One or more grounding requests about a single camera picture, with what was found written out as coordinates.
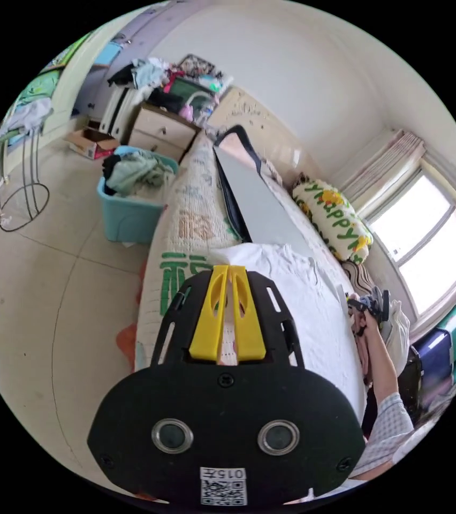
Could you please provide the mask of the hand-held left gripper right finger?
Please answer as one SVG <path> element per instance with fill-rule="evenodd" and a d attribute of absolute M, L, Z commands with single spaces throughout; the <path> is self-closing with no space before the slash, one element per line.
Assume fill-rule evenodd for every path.
<path fill-rule="evenodd" d="M 261 361 L 266 347 L 248 274 L 243 266 L 230 266 L 234 342 L 238 361 Z"/>

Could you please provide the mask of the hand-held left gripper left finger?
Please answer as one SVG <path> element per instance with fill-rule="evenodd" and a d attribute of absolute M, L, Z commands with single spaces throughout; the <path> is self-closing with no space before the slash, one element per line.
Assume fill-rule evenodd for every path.
<path fill-rule="evenodd" d="M 218 360 L 224 331 L 227 265 L 216 265 L 207 279 L 199 318 L 194 330 L 189 354 L 195 360 Z"/>

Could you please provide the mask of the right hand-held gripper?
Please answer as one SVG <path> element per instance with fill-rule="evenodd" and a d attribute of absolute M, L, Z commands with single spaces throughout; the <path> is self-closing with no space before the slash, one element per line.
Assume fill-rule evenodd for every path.
<path fill-rule="evenodd" d="M 390 292 L 372 288 L 371 293 L 358 296 L 356 293 L 346 295 L 348 309 L 354 321 L 368 311 L 377 322 L 387 322 L 390 316 Z"/>

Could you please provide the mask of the person's right hand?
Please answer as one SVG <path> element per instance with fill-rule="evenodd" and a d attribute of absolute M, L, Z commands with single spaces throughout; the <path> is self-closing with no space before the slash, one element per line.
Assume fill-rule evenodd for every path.
<path fill-rule="evenodd" d="M 366 346 L 368 343 L 374 344 L 379 342 L 381 335 L 379 326 L 368 309 L 358 311 L 353 309 L 354 323 L 353 332 L 355 340 L 359 346 Z"/>

